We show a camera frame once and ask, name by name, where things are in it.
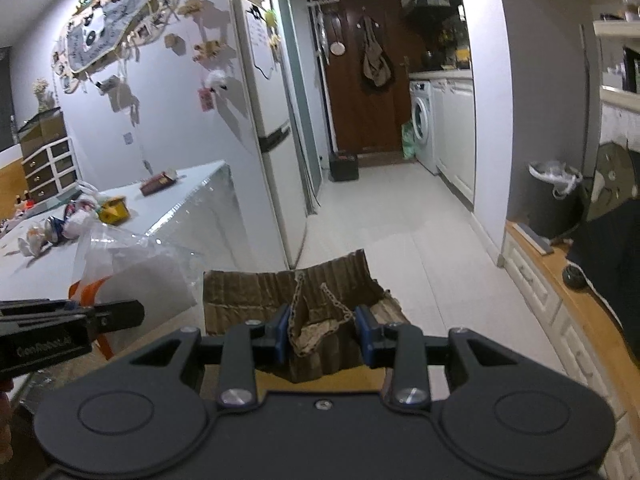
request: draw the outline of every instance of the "washing machine door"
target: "washing machine door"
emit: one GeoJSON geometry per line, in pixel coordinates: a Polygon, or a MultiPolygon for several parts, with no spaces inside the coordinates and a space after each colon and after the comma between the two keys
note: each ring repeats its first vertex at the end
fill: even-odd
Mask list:
{"type": "Polygon", "coordinates": [[[431,131],[427,107],[424,103],[424,99],[421,97],[415,96],[412,101],[415,139],[421,144],[426,144],[429,140],[429,133],[431,131]]]}

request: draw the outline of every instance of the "wooden headboard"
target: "wooden headboard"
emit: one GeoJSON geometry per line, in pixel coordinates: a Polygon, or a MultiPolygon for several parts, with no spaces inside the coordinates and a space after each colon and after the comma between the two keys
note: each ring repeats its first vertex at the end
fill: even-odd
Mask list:
{"type": "Polygon", "coordinates": [[[15,196],[22,196],[25,189],[27,179],[24,177],[21,158],[0,168],[0,219],[14,215],[15,196]]]}

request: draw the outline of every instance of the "black box on floor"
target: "black box on floor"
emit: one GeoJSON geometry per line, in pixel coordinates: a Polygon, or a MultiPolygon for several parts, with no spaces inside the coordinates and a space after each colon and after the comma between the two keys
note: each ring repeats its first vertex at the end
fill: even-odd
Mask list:
{"type": "Polygon", "coordinates": [[[329,173],[334,182],[358,180],[360,178],[358,157],[348,152],[330,153],[329,173]]]}

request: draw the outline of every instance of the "white drawer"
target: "white drawer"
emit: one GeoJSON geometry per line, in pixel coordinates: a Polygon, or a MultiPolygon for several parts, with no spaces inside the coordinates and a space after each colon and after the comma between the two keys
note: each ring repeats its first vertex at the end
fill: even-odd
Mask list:
{"type": "Polygon", "coordinates": [[[504,242],[503,255],[505,270],[546,331],[558,313],[560,297],[509,234],[504,242]]]}
{"type": "Polygon", "coordinates": [[[640,444],[631,431],[628,415],[616,424],[616,436],[604,459],[609,480],[640,480],[640,444]]]}
{"type": "Polygon", "coordinates": [[[590,387],[606,399],[616,416],[616,420],[624,415],[625,410],[606,371],[600,364],[596,352],[582,329],[571,318],[564,304],[560,306],[547,335],[564,365],[567,375],[574,381],[590,387]]]}

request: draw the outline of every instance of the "brown door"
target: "brown door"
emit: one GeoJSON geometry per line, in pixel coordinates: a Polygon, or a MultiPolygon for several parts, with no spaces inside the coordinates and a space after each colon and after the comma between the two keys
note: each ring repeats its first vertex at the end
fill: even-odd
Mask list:
{"type": "Polygon", "coordinates": [[[322,12],[329,45],[341,41],[346,47],[342,56],[329,53],[326,67],[337,148],[352,153],[402,150],[402,124],[411,118],[406,61],[419,67],[424,41],[409,30],[400,0],[340,0],[322,6],[322,12]],[[376,39],[392,65],[394,82],[383,90],[364,81],[365,15],[375,23],[376,39]]]}

